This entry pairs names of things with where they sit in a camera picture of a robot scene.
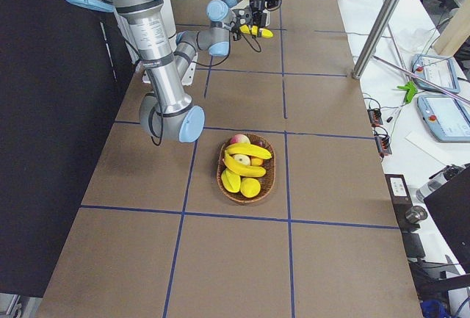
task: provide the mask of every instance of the yellow lemon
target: yellow lemon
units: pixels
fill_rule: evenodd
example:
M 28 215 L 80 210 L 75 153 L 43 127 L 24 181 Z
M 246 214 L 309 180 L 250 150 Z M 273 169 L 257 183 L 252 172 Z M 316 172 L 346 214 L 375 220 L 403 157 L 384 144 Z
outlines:
M 261 191 L 261 184 L 256 178 L 245 177 L 240 184 L 240 191 L 246 198 L 253 198 Z

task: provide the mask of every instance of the wicker basket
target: wicker basket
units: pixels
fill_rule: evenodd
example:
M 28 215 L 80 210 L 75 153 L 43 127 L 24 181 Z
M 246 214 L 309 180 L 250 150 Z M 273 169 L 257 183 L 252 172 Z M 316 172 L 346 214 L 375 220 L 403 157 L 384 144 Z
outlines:
M 222 179 L 220 176 L 222 175 L 222 171 L 225 170 L 225 164 L 223 163 L 224 150 L 225 148 L 227 148 L 228 145 L 230 145 L 230 140 L 223 143 L 220 149 L 219 161 L 217 165 L 217 184 L 219 185 L 219 188 L 224 195 L 226 195 L 228 198 L 230 198 L 231 200 L 239 204 L 255 203 L 263 199 L 270 193 L 272 186 L 274 185 L 274 180 L 275 180 L 274 149 L 272 149 L 272 146 L 270 145 L 270 143 L 267 140 L 265 140 L 263 137 L 257 136 L 256 134 L 248 134 L 248 133 L 245 133 L 245 135 L 250 139 L 252 143 L 261 140 L 264 143 L 264 147 L 268 151 L 271 152 L 272 158 L 269 160 L 264 160 L 263 167 L 266 169 L 266 175 L 264 175 L 263 177 L 257 178 L 259 183 L 261 184 L 260 193 L 256 197 L 246 198 L 241 192 L 230 193 L 224 188 L 222 184 Z

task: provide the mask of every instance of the yellow banana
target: yellow banana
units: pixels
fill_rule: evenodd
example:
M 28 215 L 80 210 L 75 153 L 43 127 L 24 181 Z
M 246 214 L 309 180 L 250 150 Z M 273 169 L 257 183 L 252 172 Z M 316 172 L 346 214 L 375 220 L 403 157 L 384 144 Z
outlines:
M 264 160 L 268 160 L 272 158 L 270 151 L 268 151 L 266 148 L 262 148 L 254 144 L 234 143 L 234 144 L 230 144 L 225 150 L 230 155 L 234 155 L 234 154 L 251 155 L 251 156 L 256 156 L 257 158 L 264 159 Z
M 258 36 L 258 31 L 259 31 L 261 33 L 261 37 L 265 37 L 267 39 L 270 39 L 271 37 L 274 37 L 274 34 L 269 29 L 258 28 L 257 26 L 252 26 L 251 31 L 250 31 L 250 27 L 247 26 L 246 24 L 244 24 L 243 26 L 240 27 L 240 31 L 243 34 L 251 34 L 251 35 L 255 35 L 255 36 Z
M 230 169 L 230 171 L 234 172 L 237 175 L 245 176 L 245 177 L 262 177 L 266 175 L 266 169 L 262 166 L 249 166 L 243 165 L 242 163 L 238 162 L 234 158 L 230 156 L 230 154 L 225 151 L 224 153 L 224 160 L 225 166 Z

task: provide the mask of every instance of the apple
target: apple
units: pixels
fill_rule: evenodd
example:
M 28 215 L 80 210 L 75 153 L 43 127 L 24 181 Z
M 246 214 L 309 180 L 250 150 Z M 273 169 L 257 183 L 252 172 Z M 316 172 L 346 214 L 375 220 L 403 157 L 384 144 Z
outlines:
M 251 144 L 250 143 L 250 139 L 245 136 L 244 134 L 235 134 L 231 139 L 230 139 L 230 144 L 234 144 L 234 143 L 247 143 L 247 144 Z
M 256 156 L 251 156 L 250 161 L 251 161 L 251 166 L 262 166 L 264 162 L 263 159 L 257 158 Z
M 237 160 L 239 163 L 243 164 L 243 165 L 247 165 L 247 166 L 251 165 L 251 160 L 250 160 L 250 157 L 248 155 L 235 154 L 235 155 L 232 155 L 232 157 L 235 160 Z
M 256 140 L 253 142 L 254 145 L 257 145 L 258 147 L 266 148 L 266 145 L 262 140 Z

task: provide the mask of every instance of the white table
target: white table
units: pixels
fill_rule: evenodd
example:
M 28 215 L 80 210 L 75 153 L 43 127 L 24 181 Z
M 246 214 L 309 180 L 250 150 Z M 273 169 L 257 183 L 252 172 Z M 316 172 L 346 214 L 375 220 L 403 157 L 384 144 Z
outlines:
M 353 33 L 369 34 L 382 3 L 383 0 L 339 0 L 344 27 L 346 32 L 350 33 L 348 39 L 355 59 L 361 53 L 367 36 Z M 438 36 L 433 22 L 419 0 L 400 0 L 389 24 L 407 65 L 410 64 L 411 57 L 414 54 L 425 53 L 429 45 Z M 389 35 L 386 29 L 383 34 L 384 37 L 380 39 L 377 46 L 375 55 L 400 66 L 400 61 Z M 428 54 L 435 54 L 435 52 L 430 49 Z M 461 69 L 457 64 L 455 65 L 458 75 L 464 78 Z M 405 77 L 399 71 L 389 68 L 375 59 L 371 59 L 361 77 L 362 91 L 378 100 L 382 106 L 401 105 L 405 92 L 397 89 L 397 86 L 405 83 Z M 460 87 L 460 95 L 469 98 L 470 84 L 460 81 Z M 398 121 L 395 128 L 394 120 L 390 123 L 385 122 L 393 112 L 393 109 L 384 109 L 382 115 L 384 127 L 388 132 L 391 133 L 394 130 L 391 138 L 393 154 L 384 158 L 382 163 L 383 172 L 403 174 L 412 194 L 413 202 L 425 207 L 424 204 L 417 201 L 414 195 L 415 191 L 427 182 L 429 176 L 442 169 L 445 163 L 438 161 L 421 148 L 416 147 L 406 137 L 414 132 L 423 140 L 431 142 L 439 148 L 450 162 L 456 165 L 470 162 L 470 144 L 437 142 L 419 114 L 416 98 L 411 104 L 402 108 L 398 120 L 394 119 Z M 418 233 L 426 253 L 426 261 L 447 263 L 445 255 L 448 255 L 452 261 L 457 262 L 432 218 L 421 222 L 420 226 L 421 229 Z

